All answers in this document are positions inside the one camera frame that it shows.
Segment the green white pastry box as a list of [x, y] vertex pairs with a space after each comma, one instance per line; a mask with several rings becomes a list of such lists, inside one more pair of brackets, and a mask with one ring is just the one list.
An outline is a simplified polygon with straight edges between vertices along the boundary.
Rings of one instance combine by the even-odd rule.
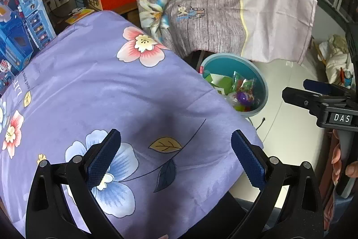
[[228, 95], [232, 92], [232, 77], [210, 73], [205, 80], [221, 95]]

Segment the teal plastic trash basin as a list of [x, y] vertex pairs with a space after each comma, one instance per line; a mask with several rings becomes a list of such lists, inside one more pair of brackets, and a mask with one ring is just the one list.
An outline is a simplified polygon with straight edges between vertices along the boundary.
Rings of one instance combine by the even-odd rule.
[[266, 80], [247, 59], [232, 53], [216, 53], [201, 63], [200, 74], [245, 117], [257, 115], [266, 105]]

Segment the purple candy wrapper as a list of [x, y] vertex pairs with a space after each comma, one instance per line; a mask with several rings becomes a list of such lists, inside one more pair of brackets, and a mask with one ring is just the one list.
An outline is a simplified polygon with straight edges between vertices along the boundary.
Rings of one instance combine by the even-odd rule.
[[250, 95], [247, 92], [237, 92], [237, 100], [244, 106], [248, 106], [251, 103]]

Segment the yellow green round lid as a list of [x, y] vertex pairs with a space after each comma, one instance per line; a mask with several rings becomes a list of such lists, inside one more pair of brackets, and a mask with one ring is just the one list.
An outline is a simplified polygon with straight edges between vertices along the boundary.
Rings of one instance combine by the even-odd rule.
[[245, 112], [246, 111], [246, 107], [243, 105], [238, 105], [238, 106], [234, 106], [234, 109], [238, 112]]

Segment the green printed flat wrapper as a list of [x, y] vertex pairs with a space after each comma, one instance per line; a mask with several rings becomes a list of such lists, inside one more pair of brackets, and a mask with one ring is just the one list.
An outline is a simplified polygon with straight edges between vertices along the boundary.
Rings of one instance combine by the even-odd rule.
[[255, 82], [255, 79], [244, 78], [239, 72], [234, 71], [232, 78], [232, 92], [247, 92], [248, 94], [253, 95]]

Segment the purple floral table cloth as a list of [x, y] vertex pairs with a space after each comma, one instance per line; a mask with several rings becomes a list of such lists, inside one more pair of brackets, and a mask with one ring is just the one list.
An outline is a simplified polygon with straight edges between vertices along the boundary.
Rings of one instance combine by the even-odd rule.
[[125, 238], [178, 238], [242, 174], [231, 147], [256, 130], [193, 68], [123, 17], [94, 13], [59, 34], [1, 98], [1, 200], [20, 233], [38, 164], [68, 162], [117, 129], [92, 193]]

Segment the grey floral sofa cover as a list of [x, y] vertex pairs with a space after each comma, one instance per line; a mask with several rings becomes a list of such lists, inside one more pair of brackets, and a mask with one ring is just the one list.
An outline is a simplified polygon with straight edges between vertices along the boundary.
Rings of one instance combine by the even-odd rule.
[[180, 57], [202, 50], [302, 62], [316, 0], [137, 0], [142, 29]]

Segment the blue toy set box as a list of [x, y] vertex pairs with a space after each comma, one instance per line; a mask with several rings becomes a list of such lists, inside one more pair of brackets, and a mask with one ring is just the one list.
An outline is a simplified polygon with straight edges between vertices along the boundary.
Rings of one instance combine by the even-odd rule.
[[1, 0], [1, 94], [55, 36], [43, 0]]

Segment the white wall power socket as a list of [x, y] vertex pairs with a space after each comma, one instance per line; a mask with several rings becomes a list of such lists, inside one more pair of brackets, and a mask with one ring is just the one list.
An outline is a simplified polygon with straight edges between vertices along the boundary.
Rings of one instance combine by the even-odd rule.
[[68, 2], [69, 0], [47, 0], [44, 1], [44, 5], [48, 11], [54, 11], [55, 9], [60, 8], [62, 5]]

